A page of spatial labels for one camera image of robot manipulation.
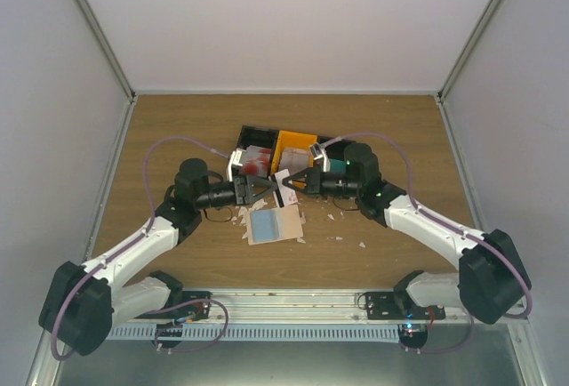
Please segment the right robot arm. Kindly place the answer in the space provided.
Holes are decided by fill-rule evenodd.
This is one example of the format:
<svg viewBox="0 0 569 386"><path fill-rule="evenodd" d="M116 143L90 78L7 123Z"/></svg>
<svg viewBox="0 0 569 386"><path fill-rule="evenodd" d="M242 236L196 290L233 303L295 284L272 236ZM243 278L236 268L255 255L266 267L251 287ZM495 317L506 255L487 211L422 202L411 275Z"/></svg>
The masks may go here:
<svg viewBox="0 0 569 386"><path fill-rule="evenodd" d="M342 173L329 169L324 146L310 151L314 165L285 177L284 186L309 197L353 199L365 218L415 239L454 267L453 274L415 271L401 280L393 299L401 318L441 305L491 325L511 317L520 301L528 310L533 306L531 281L507 233L472 229L420 204L409 189L382 178L378 158L364 143L345 148Z"/></svg>

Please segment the beige card holder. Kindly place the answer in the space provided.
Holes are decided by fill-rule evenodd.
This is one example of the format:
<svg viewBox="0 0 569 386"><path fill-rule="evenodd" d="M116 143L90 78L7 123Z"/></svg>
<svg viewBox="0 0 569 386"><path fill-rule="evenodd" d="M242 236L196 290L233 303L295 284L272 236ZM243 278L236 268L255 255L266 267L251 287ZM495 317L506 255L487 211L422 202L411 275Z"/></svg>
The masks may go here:
<svg viewBox="0 0 569 386"><path fill-rule="evenodd" d="M303 224L297 205L251 211L245 216L247 242L262 245L303 238Z"/></svg>

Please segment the black bin with teal cards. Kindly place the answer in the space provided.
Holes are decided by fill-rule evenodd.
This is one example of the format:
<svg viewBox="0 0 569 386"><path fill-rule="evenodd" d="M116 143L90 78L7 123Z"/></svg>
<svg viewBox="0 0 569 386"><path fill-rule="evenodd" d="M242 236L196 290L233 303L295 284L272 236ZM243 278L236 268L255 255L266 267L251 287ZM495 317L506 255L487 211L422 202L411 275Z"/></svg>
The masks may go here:
<svg viewBox="0 0 569 386"><path fill-rule="evenodd" d="M353 140L341 140L341 141L336 141L334 144L331 144L329 146L327 146L325 148L328 157L334 158L334 159L343 159L345 161L345 157L344 157L344 151L345 148L350 145L355 143L355 141Z"/></svg>

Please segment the white patterned credit card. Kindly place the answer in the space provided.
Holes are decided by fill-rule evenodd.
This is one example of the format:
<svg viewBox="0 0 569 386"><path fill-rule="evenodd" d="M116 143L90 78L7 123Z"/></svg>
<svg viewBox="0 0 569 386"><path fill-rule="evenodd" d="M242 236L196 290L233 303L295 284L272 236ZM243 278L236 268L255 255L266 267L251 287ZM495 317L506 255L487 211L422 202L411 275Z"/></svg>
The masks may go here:
<svg viewBox="0 0 569 386"><path fill-rule="evenodd" d="M298 203L297 194L294 190L287 188L283 180L290 176L288 169L278 171L271 176L271 180L276 184L276 190L273 192L273 196L276 202L276 206L283 208L289 205L295 205Z"/></svg>

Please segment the yellow bin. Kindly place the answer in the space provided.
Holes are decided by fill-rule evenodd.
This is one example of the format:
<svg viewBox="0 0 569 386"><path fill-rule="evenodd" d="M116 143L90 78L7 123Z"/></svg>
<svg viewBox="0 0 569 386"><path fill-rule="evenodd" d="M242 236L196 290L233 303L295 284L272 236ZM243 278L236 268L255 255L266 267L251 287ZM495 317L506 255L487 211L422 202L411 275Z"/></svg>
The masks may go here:
<svg viewBox="0 0 569 386"><path fill-rule="evenodd" d="M315 143L317 143L315 134L279 130L271 152L268 174L272 175L284 169L297 173L312 166L309 148Z"/></svg>

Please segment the black bin with red cards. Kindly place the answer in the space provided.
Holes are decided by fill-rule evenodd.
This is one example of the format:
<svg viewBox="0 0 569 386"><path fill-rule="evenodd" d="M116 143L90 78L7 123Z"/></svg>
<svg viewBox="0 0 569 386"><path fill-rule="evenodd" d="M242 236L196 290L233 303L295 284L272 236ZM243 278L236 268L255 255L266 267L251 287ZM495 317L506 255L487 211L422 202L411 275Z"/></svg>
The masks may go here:
<svg viewBox="0 0 569 386"><path fill-rule="evenodd" d="M267 179L276 153L279 131L243 125L236 146L244 151L240 167L233 167L232 172L242 175L254 175Z"/></svg>

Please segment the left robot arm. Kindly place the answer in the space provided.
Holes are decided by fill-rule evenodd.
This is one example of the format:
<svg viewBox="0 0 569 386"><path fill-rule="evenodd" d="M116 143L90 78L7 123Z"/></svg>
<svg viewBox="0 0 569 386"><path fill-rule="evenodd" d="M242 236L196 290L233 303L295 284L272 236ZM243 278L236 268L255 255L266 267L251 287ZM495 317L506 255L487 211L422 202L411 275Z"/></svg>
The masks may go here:
<svg viewBox="0 0 569 386"><path fill-rule="evenodd" d="M54 273L38 323L51 335L52 356L86 356L106 340L114 326L138 317L184 318L207 299L183 301L183 285L155 271L136 284L131 279L155 258L190 237L210 208L252 205L276 190L270 179L237 175L228 180L204 160L183 161L163 202L130 237L81 264L66 261Z"/></svg>

